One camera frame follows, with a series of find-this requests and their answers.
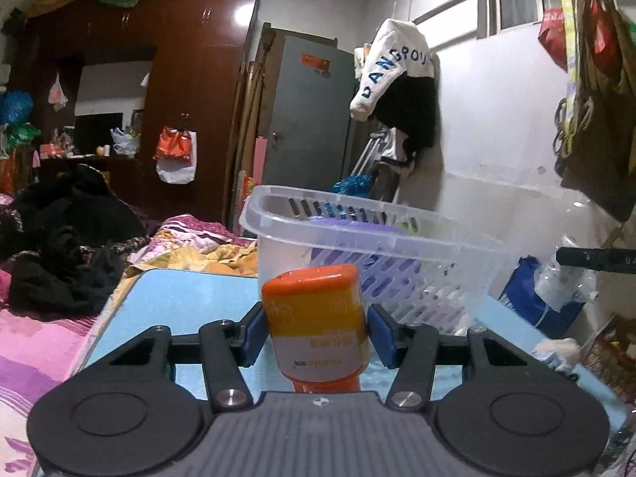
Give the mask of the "orange yellow bottle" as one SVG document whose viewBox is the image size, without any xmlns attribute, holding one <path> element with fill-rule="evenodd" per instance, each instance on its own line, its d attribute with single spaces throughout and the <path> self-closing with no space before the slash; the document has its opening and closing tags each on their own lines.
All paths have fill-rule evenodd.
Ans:
<svg viewBox="0 0 636 477">
<path fill-rule="evenodd" d="M 368 330 L 353 264 L 282 273 L 261 289 L 281 374 L 302 393 L 360 390 Z"/>
</svg>

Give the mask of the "white blue plush toy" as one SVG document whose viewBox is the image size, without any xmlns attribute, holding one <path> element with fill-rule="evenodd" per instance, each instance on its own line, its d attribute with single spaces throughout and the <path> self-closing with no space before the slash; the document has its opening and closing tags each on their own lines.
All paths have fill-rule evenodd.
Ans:
<svg viewBox="0 0 636 477">
<path fill-rule="evenodd" d="M 572 338 L 545 339 L 537 343 L 531 355 L 556 372 L 570 375 L 580 363 L 581 348 Z"/>
</svg>

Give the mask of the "clear plastic water bottle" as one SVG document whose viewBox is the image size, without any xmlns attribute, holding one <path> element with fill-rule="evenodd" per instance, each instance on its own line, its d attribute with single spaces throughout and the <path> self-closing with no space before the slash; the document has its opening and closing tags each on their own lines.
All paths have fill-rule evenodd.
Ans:
<svg viewBox="0 0 636 477">
<path fill-rule="evenodd" d="M 559 265 L 556 254 L 536 270 L 533 281 L 535 294 L 554 311 L 561 311 L 571 302 L 593 302 L 598 295 L 592 270 Z"/>
</svg>

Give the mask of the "large purple tissue pack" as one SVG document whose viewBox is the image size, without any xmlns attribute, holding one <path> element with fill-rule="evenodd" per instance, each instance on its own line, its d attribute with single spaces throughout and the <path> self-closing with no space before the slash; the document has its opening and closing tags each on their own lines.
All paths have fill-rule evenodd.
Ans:
<svg viewBox="0 0 636 477">
<path fill-rule="evenodd" d="M 423 261 L 404 257 L 388 240 L 415 238 L 405 223 L 382 224 L 334 217 L 311 217 L 309 223 L 320 228 L 316 246 L 308 254 L 309 267 L 355 265 L 362 293 L 373 296 L 396 293 L 421 286 Z"/>
</svg>

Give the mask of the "white perforated plastic basket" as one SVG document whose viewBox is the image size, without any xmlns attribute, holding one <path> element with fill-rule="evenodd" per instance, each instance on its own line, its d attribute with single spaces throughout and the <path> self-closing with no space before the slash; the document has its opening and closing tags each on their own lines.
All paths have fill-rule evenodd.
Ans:
<svg viewBox="0 0 636 477">
<path fill-rule="evenodd" d="M 434 212 L 304 188 L 256 187 L 239 224 L 258 240 L 261 283 L 353 264 L 365 305 L 446 334 L 470 325 L 510 260 L 501 241 Z"/>
</svg>

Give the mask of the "olive hanging cloth bag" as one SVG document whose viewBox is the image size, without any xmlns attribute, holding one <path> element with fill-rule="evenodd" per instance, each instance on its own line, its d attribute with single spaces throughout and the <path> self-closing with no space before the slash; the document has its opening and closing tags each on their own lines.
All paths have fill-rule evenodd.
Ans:
<svg viewBox="0 0 636 477">
<path fill-rule="evenodd" d="M 555 171 L 619 222 L 635 208 L 635 44 L 611 0 L 566 0 Z"/>
</svg>

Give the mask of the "pink floral bedding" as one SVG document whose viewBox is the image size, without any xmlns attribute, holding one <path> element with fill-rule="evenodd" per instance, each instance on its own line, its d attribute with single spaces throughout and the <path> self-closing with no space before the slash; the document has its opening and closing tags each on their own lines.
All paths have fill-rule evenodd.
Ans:
<svg viewBox="0 0 636 477">
<path fill-rule="evenodd" d="M 167 219 L 146 246 L 129 255 L 127 264 L 127 277 L 172 269 L 256 278 L 258 246 L 220 223 L 182 214 Z"/>
</svg>

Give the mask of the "blue plastic bag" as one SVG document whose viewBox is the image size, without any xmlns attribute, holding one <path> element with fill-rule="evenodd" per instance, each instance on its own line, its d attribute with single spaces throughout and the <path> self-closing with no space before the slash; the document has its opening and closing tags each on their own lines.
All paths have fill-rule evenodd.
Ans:
<svg viewBox="0 0 636 477">
<path fill-rule="evenodd" d="M 336 195 L 369 198 L 373 190 L 375 178 L 370 175 L 347 176 L 337 181 L 330 192 Z"/>
</svg>

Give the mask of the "red white plastic bag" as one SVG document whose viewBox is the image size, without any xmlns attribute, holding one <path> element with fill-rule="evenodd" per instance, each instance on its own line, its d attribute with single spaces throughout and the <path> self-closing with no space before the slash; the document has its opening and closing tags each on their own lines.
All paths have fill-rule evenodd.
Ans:
<svg viewBox="0 0 636 477">
<path fill-rule="evenodd" d="M 153 159 L 162 182 L 172 185 L 192 183 L 197 168 L 196 132 L 165 126 L 159 134 Z"/>
</svg>

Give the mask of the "pile of black clothes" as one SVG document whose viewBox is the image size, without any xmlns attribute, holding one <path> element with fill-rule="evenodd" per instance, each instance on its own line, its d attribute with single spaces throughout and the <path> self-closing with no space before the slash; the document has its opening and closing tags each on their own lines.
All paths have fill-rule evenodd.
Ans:
<svg viewBox="0 0 636 477">
<path fill-rule="evenodd" d="M 6 307 L 42 321 L 97 316 L 125 259 L 149 242 L 138 215 L 86 165 L 29 185 L 1 208 Z"/>
</svg>

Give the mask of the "grey metal door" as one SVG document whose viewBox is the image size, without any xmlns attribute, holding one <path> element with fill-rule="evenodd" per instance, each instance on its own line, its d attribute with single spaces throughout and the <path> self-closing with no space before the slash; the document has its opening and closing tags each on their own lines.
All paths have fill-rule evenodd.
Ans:
<svg viewBox="0 0 636 477">
<path fill-rule="evenodd" d="M 341 179 L 354 92 L 353 55 L 286 38 L 262 182 L 327 191 Z"/>
</svg>

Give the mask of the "red hanging bag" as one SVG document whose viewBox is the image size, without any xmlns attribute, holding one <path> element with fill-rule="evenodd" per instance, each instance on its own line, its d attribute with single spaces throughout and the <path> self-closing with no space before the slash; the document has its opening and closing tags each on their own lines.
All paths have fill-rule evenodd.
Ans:
<svg viewBox="0 0 636 477">
<path fill-rule="evenodd" d="M 556 66 L 567 70 L 566 35 L 562 8 L 545 10 L 538 40 Z"/>
</svg>

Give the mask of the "black hanging garment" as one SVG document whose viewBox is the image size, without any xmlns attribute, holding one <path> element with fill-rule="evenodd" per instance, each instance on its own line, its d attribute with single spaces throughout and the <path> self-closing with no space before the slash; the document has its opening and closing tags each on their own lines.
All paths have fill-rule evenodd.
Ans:
<svg viewBox="0 0 636 477">
<path fill-rule="evenodd" d="M 383 125 L 405 135 L 402 142 L 407 161 L 413 161 L 436 141 L 438 95 L 436 80 L 429 76 L 414 78 L 403 73 L 377 100 L 373 115 Z"/>
</svg>

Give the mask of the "dark red wooden wardrobe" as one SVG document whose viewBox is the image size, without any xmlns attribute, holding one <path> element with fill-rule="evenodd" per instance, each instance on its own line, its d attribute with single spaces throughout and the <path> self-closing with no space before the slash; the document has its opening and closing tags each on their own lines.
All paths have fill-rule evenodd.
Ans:
<svg viewBox="0 0 636 477">
<path fill-rule="evenodd" d="M 190 213 L 222 222 L 229 206 L 236 147 L 235 107 L 259 0 L 140 0 L 130 9 L 76 0 L 26 21 L 16 44 L 9 88 L 31 96 L 31 119 L 43 134 L 72 120 L 55 112 L 50 87 L 68 98 L 81 70 L 106 62 L 151 62 L 140 151 L 110 170 L 115 194 L 153 219 Z M 163 127 L 197 135 L 193 182 L 159 179 L 153 158 Z"/>
</svg>

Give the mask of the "white hoodie blue letters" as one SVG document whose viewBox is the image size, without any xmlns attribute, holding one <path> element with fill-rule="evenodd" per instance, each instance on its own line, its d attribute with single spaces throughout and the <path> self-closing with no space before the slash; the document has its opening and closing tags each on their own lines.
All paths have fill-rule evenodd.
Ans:
<svg viewBox="0 0 636 477">
<path fill-rule="evenodd" d="M 366 121 L 399 76 L 433 80 L 434 65 L 426 38 L 414 23 L 386 18 L 365 57 L 350 116 Z"/>
</svg>

